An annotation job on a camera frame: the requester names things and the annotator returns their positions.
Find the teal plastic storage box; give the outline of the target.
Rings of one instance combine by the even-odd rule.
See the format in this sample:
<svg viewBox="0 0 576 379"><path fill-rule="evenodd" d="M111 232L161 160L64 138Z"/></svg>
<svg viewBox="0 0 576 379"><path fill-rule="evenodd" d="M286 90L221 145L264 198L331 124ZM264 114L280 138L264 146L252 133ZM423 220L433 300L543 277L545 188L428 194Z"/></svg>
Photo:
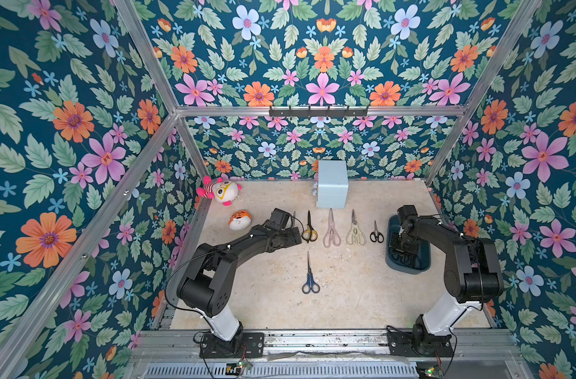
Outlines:
<svg viewBox="0 0 576 379"><path fill-rule="evenodd" d="M398 216L393 215L388 222L387 233L389 243L385 262L393 270L410 275L418 275L428 271L431 267L431 245L429 242L420 242L416 252L404 250L398 243L401 224Z"/></svg>

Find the small all black scissors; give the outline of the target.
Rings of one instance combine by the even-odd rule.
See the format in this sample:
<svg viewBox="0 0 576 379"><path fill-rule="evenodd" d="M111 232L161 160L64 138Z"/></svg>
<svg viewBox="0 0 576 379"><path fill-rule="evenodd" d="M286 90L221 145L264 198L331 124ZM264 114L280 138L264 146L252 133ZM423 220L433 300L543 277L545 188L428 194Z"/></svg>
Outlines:
<svg viewBox="0 0 576 379"><path fill-rule="evenodd" d="M370 238L370 241L372 243L384 243L385 242L385 237L381 233L381 231L379 230L378 224L376 221L374 221L374 229L370 233L369 238Z"/></svg>

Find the yellow black handled scissors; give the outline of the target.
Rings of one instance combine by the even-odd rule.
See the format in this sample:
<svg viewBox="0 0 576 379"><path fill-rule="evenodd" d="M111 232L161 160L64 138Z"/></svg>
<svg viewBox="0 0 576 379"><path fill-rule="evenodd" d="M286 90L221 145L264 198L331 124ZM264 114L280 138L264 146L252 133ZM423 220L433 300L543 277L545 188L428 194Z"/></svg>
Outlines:
<svg viewBox="0 0 576 379"><path fill-rule="evenodd" d="M319 238L317 231L312 226L312 215L310 211L307 213L307 223L305 224L301 237L306 243L315 242Z"/></svg>

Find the cream kitchen scissors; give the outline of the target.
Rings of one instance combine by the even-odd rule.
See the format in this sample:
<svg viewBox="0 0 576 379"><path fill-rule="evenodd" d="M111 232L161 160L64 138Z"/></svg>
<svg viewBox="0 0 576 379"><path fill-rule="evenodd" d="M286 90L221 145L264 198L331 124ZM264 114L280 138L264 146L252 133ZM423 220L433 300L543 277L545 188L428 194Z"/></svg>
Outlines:
<svg viewBox="0 0 576 379"><path fill-rule="evenodd" d="M351 227L346 235L346 244L349 246L365 246L366 238L357 221L355 210L351 213Z"/></svg>

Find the pink kitchen scissors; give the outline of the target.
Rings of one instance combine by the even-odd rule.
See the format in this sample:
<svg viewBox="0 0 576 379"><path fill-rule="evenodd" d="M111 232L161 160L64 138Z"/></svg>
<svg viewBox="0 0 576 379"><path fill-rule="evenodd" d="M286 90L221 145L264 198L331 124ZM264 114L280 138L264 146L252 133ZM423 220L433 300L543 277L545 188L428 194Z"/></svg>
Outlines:
<svg viewBox="0 0 576 379"><path fill-rule="evenodd" d="M327 232L323 238L323 245L327 249L333 246L341 246L341 238L336 229L334 212L332 208L328 213Z"/></svg>

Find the blue grey handled scissors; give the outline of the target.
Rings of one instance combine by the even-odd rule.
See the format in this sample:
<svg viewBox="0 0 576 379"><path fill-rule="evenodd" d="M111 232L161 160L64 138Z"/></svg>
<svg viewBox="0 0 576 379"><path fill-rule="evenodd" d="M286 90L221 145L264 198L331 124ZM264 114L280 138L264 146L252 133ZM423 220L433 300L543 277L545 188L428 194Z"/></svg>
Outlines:
<svg viewBox="0 0 576 379"><path fill-rule="evenodd" d="M320 286L319 284L316 283L315 278L313 276L310 253L307 254L307 279L306 282L301 287L301 291L305 295L319 294L320 292Z"/></svg>

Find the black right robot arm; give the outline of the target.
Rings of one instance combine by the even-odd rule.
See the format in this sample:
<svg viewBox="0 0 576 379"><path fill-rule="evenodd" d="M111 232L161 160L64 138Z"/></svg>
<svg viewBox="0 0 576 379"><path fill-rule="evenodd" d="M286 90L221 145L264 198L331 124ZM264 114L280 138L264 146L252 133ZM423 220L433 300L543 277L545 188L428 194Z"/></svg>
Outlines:
<svg viewBox="0 0 576 379"><path fill-rule="evenodd" d="M497 248L490 239L457 232L435 216L420 215L413 205L400 207L387 231L387 265L402 273L427 271L433 246L444 253L445 291L414 324L413 335L420 342L446 339L462 317L504 292Z"/></svg>

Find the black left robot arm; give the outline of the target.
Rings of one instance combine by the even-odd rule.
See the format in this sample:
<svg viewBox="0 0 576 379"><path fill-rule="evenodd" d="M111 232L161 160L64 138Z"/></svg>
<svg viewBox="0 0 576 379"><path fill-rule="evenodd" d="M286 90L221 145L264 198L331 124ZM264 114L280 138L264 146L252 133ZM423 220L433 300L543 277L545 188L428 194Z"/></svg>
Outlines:
<svg viewBox="0 0 576 379"><path fill-rule="evenodd" d="M231 242L199 245L185 265L177 298L203 317L212 336L226 343L234 341L243 330L229 308L237 269L260 254L302 244L301 225L294 215L275 208L263 224Z"/></svg>

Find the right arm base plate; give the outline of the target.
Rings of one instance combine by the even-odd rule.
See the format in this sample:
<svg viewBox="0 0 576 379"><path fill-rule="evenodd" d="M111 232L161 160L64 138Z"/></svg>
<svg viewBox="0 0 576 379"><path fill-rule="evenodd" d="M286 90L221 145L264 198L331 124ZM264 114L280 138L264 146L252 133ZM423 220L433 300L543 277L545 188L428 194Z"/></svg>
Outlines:
<svg viewBox="0 0 576 379"><path fill-rule="evenodd" d="M435 336L421 325L415 325L411 332L387 326L387 345L392 355L407 358L450 358L454 349L450 336Z"/></svg>

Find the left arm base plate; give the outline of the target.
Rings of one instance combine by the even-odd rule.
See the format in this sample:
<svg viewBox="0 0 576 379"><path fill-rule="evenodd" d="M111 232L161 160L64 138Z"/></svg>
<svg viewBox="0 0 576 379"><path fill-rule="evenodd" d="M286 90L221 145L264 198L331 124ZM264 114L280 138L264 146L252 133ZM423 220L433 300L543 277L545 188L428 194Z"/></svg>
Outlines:
<svg viewBox="0 0 576 379"><path fill-rule="evenodd" d="M264 355L264 333L237 333L224 341L212 333L204 333L199 341L201 358L260 358Z"/></svg>

